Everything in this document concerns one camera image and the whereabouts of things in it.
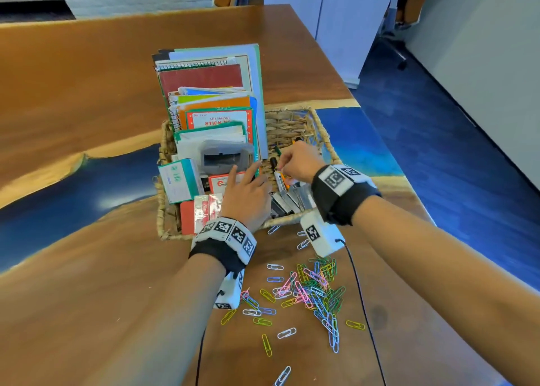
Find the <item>office chair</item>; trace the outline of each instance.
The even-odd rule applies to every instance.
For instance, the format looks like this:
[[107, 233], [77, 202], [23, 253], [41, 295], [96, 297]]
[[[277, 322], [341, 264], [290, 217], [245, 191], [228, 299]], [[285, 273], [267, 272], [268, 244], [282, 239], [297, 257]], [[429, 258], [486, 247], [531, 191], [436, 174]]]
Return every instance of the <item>office chair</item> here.
[[405, 30], [420, 21], [422, 7], [426, 0], [390, 0], [390, 5], [379, 27], [374, 46], [383, 44], [390, 48], [401, 59], [397, 65], [399, 70], [407, 67], [407, 58], [399, 51], [404, 48], [402, 41], [396, 40], [395, 32]]

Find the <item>blue floor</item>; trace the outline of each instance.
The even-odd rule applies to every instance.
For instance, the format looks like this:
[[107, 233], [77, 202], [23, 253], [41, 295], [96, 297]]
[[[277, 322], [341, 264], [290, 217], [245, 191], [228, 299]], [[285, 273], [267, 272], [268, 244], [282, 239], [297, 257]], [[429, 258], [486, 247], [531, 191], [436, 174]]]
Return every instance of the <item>blue floor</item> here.
[[540, 195], [413, 60], [373, 49], [353, 90], [435, 223], [540, 290]]

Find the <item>hand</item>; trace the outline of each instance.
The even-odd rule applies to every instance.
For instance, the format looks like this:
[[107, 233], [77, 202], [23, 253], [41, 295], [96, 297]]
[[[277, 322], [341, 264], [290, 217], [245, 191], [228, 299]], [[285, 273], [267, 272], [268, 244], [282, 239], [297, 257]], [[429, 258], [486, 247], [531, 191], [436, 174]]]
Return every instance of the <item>hand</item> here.
[[311, 184], [315, 173], [325, 164], [317, 147], [297, 141], [281, 150], [277, 170], [287, 177]]
[[234, 165], [229, 172], [221, 204], [222, 217], [240, 221], [251, 232], [255, 232], [270, 218], [272, 185], [268, 176], [262, 174], [251, 181], [260, 166], [260, 161], [253, 163], [247, 169], [242, 181], [236, 184], [237, 166]]

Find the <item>wicker basket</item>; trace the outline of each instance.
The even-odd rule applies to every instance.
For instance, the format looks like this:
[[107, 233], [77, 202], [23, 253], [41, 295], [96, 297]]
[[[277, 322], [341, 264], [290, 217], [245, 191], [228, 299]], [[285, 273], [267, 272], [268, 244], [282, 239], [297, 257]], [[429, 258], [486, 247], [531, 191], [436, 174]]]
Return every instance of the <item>wicker basket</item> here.
[[[168, 121], [163, 122], [161, 129], [163, 131], [161, 137], [161, 146], [159, 148], [158, 164], [168, 164], [171, 162], [171, 155], [176, 153], [176, 145], [173, 139], [171, 124]], [[332, 164], [341, 164], [341, 160], [330, 144], [328, 132], [323, 127], [317, 112], [313, 108], [303, 110], [271, 110], [266, 112], [266, 134], [268, 138], [268, 160], [264, 160], [261, 166], [261, 171], [268, 174], [268, 177], [273, 185], [273, 191], [277, 191], [278, 187], [275, 182], [274, 174], [270, 166], [269, 158], [277, 157], [274, 147], [287, 147], [292, 144], [292, 141], [301, 137], [304, 141], [316, 145], [319, 151], [325, 147], [330, 154]], [[166, 239], [192, 239], [194, 235], [183, 235], [181, 233], [180, 205], [168, 204], [165, 195], [165, 189], [161, 179], [157, 177], [155, 181], [156, 189], [158, 190], [158, 236]], [[269, 219], [261, 229], [269, 228], [277, 225], [295, 224], [300, 222], [300, 218], [305, 212], [299, 214], [291, 214], [285, 217]], [[174, 233], [170, 230], [165, 230], [166, 218], [172, 221]]]

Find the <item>forearm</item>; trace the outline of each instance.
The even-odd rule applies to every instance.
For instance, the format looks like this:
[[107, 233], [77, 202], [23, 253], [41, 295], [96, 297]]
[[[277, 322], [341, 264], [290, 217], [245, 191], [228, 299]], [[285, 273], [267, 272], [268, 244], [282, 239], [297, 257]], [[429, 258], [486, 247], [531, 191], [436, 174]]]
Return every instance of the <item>forearm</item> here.
[[388, 265], [516, 386], [540, 378], [540, 296], [441, 229], [383, 200], [353, 217]]
[[224, 278], [212, 256], [191, 257], [85, 386], [180, 384]]

